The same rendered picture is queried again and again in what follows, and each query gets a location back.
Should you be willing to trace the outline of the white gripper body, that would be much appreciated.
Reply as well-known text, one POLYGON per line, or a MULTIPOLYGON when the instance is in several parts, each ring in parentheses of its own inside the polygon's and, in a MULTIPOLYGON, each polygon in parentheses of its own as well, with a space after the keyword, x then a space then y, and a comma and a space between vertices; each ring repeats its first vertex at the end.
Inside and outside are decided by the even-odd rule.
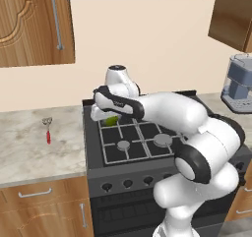
POLYGON ((115 116, 117 116, 117 113, 115 112, 112 111, 104 112, 101 109, 99 109, 95 104, 92 105, 91 118, 94 121, 105 120, 115 116))

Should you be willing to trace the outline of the green lime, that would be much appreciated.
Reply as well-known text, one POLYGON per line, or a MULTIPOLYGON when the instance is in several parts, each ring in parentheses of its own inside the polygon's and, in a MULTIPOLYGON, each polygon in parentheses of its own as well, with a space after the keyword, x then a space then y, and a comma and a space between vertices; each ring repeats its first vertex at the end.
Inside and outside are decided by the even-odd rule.
POLYGON ((108 117, 108 118, 101 121, 101 125, 103 127, 115 126, 117 124, 118 120, 119 120, 118 116, 108 117))

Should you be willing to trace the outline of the dark grey stove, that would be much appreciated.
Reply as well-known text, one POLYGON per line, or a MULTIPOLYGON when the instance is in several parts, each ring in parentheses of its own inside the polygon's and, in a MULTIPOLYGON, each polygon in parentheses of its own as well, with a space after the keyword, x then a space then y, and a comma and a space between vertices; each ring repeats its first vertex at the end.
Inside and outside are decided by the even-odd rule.
MULTIPOLYGON (((213 113, 194 91, 179 92, 203 104, 209 115, 213 113)), ((178 173, 174 164, 174 154, 186 143, 187 137, 164 128, 156 123, 117 114, 119 120, 115 126, 103 127, 101 121, 91 118, 94 99, 83 103, 84 132, 87 153, 87 176, 90 198, 117 195, 127 192, 152 189, 163 180, 164 173, 178 173), (144 178, 154 178, 150 185, 144 178), (132 180, 133 185, 126 189, 125 180, 132 180), (105 192, 101 186, 110 183, 112 188, 105 192)), ((252 160, 252 150, 245 144, 229 160, 234 167, 244 162, 242 170, 237 170, 239 182, 236 193, 246 169, 252 160)))

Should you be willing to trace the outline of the wooden drawer front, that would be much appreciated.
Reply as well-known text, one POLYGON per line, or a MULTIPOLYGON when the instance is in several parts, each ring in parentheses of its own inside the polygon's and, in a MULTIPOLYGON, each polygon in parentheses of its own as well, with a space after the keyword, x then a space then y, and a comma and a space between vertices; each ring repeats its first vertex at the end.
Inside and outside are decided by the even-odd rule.
POLYGON ((88 196, 89 187, 87 177, 80 176, 0 189, 0 205, 24 207, 25 205, 86 199, 88 196), (52 193, 49 195, 25 199, 21 199, 18 196, 19 192, 22 194, 31 194, 47 191, 49 188, 52 188, 52 193))

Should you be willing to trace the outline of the black oven door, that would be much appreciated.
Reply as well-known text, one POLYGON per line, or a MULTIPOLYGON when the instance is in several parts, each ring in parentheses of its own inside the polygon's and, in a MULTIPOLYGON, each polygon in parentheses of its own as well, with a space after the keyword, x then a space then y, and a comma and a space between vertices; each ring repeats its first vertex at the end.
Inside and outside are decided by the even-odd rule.
MULTIPOLYGON (((218 237, 235 193, 204 202, 192 219, 200 237, 218 237)), ((152 189, 91 198, 94 237, 152 237, 165 217, 152 189)))

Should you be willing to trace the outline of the wooden base cupboard door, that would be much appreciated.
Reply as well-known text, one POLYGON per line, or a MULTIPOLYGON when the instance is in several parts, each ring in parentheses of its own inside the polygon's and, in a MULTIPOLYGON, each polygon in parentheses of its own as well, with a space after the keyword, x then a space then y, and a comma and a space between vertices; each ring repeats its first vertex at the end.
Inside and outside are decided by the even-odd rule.
POLYGON ((95 237, 90 201, 74 200, 0 212, 0 237, 95 237), (85 204, 83 227, 79 204, 85 204))

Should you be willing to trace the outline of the grey coffee machine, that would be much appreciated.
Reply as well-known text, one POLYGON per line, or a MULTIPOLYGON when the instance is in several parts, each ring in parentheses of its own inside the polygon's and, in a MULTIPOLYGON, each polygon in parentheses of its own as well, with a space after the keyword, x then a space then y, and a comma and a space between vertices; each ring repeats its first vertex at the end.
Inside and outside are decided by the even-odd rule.
POLYGON ((233 113, 252 114, 252 54, 230 57, 220 99, 233 113))

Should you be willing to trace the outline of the wooden drawer unit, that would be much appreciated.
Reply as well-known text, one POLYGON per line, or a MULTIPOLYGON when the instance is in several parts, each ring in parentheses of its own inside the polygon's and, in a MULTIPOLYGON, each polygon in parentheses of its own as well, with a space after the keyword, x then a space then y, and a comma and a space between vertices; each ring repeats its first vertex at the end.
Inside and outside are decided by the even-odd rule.
POLYGON ((225 218, 226 221, 252 217, 252 160, 248 165, 244 179, 245 184, 238 189, 225 218))

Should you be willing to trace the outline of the wooden wall cupboard door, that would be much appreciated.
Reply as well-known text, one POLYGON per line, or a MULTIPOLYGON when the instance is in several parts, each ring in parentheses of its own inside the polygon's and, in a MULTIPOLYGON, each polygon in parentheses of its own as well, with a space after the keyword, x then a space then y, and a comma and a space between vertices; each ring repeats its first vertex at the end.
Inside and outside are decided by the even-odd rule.
POLYGON ((0 68, 72 64, 70 0, 56 0, 63 50, 58 50, 51 0, 0 0, 0 68))

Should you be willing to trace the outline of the wooden wall cupboard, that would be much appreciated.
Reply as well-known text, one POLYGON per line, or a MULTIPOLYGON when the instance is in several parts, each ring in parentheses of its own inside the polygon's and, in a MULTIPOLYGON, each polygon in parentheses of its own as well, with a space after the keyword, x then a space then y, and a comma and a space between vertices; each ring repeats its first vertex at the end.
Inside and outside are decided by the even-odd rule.
POLYGON ((252 53, 252 0, 216 0, 209 37, 252 53))

